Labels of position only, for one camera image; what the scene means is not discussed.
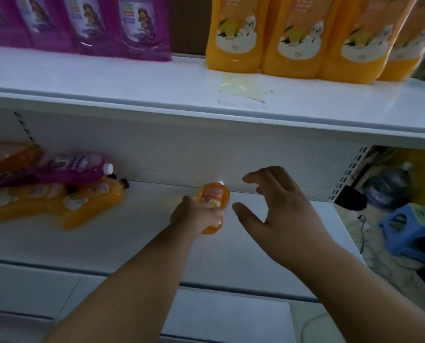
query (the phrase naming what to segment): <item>blue plastic stool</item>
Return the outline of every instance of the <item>blue plastic stool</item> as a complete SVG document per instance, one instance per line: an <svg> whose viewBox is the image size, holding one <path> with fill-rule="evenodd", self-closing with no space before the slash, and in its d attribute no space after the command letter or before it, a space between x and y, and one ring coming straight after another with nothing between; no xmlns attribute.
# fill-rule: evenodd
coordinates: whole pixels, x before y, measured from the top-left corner
<svg viewBox="0 0 425 343"><path fill-rule="evenodd" d="M379 225L384 231L385 248L390 254L425 262L425 206L408 203Z"/></svg>

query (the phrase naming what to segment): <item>lower shelf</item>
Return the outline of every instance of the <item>lower shelf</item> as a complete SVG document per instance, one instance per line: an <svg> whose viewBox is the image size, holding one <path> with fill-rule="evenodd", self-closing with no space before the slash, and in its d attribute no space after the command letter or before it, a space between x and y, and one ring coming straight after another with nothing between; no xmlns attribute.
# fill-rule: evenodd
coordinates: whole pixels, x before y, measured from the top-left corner
<svg viewBox="0 0 425 343"><path fill-rule="evenodd" d="M182 196L194 196L197 191L191 187L130 182L120 206L71 231L60 229L49 214L2 222L0 262L109 275L168 224L170 213ZM272 261L252 240L233 213L233 202L244 203L261 219L266 217L262 196L232 192L222 229L194 242L183 284L315 299L295 275ZM333 205L316 201L312 204L335 241L361 259Z"/></svg>

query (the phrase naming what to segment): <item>person's right hand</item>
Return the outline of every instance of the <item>person's right hand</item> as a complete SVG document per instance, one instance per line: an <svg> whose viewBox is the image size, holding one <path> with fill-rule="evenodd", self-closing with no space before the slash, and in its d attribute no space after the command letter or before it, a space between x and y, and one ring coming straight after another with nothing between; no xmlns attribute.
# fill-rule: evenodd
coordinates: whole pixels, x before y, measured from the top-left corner
<svg viewBox="0 0 425 343"><path fill-rule="evenodd" d="M234 203L233 210L250 236L278 264L295 272L338 247L283 167L262 168L246 174L243 181L258 184L268 216L263 223L242 203Z"/></svg>

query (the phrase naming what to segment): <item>shelf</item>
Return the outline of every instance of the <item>shelf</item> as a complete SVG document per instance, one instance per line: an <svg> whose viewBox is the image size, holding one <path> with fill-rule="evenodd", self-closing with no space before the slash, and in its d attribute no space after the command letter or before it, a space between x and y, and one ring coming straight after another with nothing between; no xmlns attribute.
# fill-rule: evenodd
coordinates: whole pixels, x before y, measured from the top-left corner
<svg viewBox="0 0 425 343"><path fill-rule="evenodd" d="M47 269L109 275L161 231L184 195L198 189L131 182L125 201L79 229L61 230L49 214L0 223L0 262ZM233 202L247 205L261 219L267 208L261 195L232 192L224 225L200 236L189 253L184 285L315 299L295 275L272 261L239 224ZM312 202L331 236L361 259L351 237L328 202Z"/></svg>
<svg viewBox="0 0 425 343"><path fill-rule="evenodd" d="M222 84L248 97L220 92ZM22 110L37 101L120 119L131 115L115 110L425 139L425 82L363 86L229 74L198 58L154 63L0 47L0 106L14 99Z"/></svg>

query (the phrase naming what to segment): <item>upper shelf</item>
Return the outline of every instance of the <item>upper shelf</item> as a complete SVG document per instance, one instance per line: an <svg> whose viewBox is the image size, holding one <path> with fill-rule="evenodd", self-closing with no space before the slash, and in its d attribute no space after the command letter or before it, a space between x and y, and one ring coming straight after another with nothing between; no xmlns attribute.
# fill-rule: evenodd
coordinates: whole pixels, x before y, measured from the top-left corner
<svg viewBox="0 0 425 343"><path fill-rule="evenodd" d="M230 74L198 58L154 63L0 47L2 98L17 99L21 109L23 101L43 101L425 138L425 82Z"/></svg>

